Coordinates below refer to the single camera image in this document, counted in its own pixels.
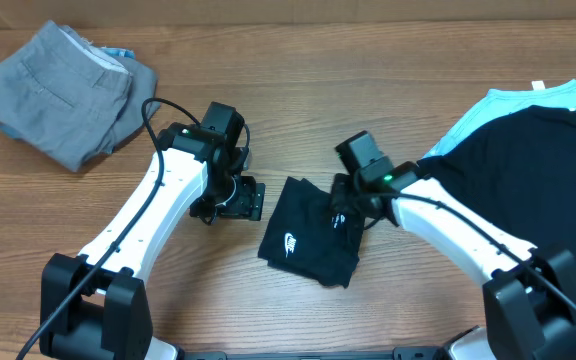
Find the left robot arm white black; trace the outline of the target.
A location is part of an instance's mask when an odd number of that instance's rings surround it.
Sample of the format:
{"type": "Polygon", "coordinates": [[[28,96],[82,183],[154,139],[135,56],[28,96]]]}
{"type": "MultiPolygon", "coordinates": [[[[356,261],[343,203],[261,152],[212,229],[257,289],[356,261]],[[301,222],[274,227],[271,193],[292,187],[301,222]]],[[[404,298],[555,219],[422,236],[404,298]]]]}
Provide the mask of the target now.
{"type": "Polygon", "coordinates": [[[155,152],[135,191],[77,256],[56,253],[43,269],[40,326],[33,345],[54,359],[186,358],[154,335],[146,284],[184,214],[258,221],[265,186],[245,175],[250,133],[231,106],[213,102],[203,119],[150,135],[155,152]]]}

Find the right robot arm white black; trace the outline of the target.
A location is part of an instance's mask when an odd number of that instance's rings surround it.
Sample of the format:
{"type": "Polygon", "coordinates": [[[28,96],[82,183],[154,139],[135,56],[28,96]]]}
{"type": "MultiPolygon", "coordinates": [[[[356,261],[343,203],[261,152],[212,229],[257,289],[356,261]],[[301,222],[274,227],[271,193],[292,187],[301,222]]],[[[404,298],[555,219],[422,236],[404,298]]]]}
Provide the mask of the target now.
{"type": "Polygon", "coordinates": [[[436,350],[437,359],[576,359],[576,263],[484,220],[414,162],[392,163],[361,131],[336,146],[346,172],[331,206],[386,219],[424,239],[481,287],[486,324],[436,350]]]}

